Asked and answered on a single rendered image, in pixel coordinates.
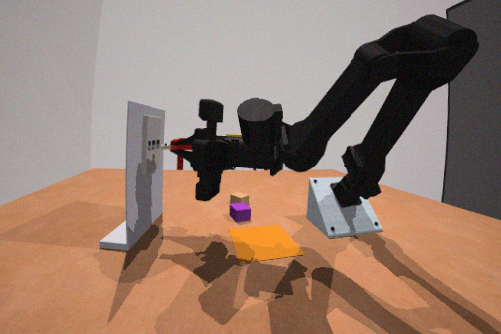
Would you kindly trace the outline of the purple cube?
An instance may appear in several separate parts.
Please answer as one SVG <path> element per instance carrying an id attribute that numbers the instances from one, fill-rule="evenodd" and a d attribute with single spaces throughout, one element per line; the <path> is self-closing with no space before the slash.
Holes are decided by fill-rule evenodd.
<path id="1" fill-rule="evenodd" d="M 251 208 L 244 202 L 229 204 L 229 215 L 235 223 L 251 220 Z"/>

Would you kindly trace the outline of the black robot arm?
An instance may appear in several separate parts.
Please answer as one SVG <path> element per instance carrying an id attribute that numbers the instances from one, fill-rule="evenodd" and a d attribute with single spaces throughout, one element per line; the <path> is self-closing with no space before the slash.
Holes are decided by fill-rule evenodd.
<path id="1" fill-rule="evenodd" d="M 341 155 L 348 173 L 330 184 L 341 208 L 361 205 L 361 197 L 368 200 L 381 193 L 378 183 L 386 156 L 429 94 L 455 80 L 478 47 L 474 30 L 425 15 L 358 47 L 349 66 L 302 121 L 283 122 L 281 104 L 259 98 L 242 102 L 237 114 L 244 168 L 270 170 L 272 177 L 283 170 L 283 163 L 294 172 L 311 169 L 331 136 L 371 92 L 396 78 L 361 144 L 347 146 Z M 236 169 L 231 152 L 237 148 L 226 138 L 195 140 L 190 165 L 198 169 L 199 181 L 221 183 L 223 171 Z"/>

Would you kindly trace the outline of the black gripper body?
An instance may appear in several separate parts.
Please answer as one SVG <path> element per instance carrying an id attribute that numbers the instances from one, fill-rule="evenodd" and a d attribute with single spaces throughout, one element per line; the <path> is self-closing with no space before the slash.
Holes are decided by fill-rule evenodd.
<path id="1" fill-rule="evenodd" d="M 243 166 L 243 139 L 234 136 L 216 136 L 217 122 L 223 122 L 223 105 L 213 99 L 201 99 L 199 105 L 199 118 L 206 121 L 206 128 L 198 129 L 197 139 L 211 140 L 212 137 L 226 138 L 238 144 L 236 151 L 231 152 L 231 162 L 236 163 L 236 167 Z M 210 201 L 219 194 L 219 184 L 209 184 L 198 182 L 195 188 L 195 199 L 201 201 Z"/>

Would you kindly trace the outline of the tan cube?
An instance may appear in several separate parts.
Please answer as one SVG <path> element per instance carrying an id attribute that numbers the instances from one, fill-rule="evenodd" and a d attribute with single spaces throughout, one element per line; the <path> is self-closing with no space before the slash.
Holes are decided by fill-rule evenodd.
<path id="1" fill-rule="evenodd" d="M 249 204 L 249 196 L 247 194 L 241 193 L 241 192 L 236 192 L 233 194 L 230 194 L 230 203 L 235 204 L 235 203 L 245 203 Z"/>

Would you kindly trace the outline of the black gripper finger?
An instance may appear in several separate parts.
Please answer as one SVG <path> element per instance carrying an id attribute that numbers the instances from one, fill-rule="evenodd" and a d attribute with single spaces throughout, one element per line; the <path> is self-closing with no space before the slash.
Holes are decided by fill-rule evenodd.
<path id="1" fill-rule="evenodd" d="M 189 162 L 191 162 L 191 160 L 192 160 L 192 151 L 185 151 L 185 150 L 170 150 L 170 151 L 175 153 L 176 155 L 186 159 Z M 198 171 L 197 168 L 194 168 L 193 170 Z"/>
<path id="2" fill-rule="evenodd" d="M 196 128 L 195 129 L 195 134 L 192 135 L 191 137 L 189 138 L 186 138 L 186 139 L 183 139 L 183 140 L 180 140 L 180 141 L 176 141 L 174 143 L 171 143 L 172 146 L 182 146 L 182 145 L 192 145 L 193 142 L 195 140 L 197 140 L 197 136 L 198 136 L 198 129 L 202 129 L 202 128 Z"/>

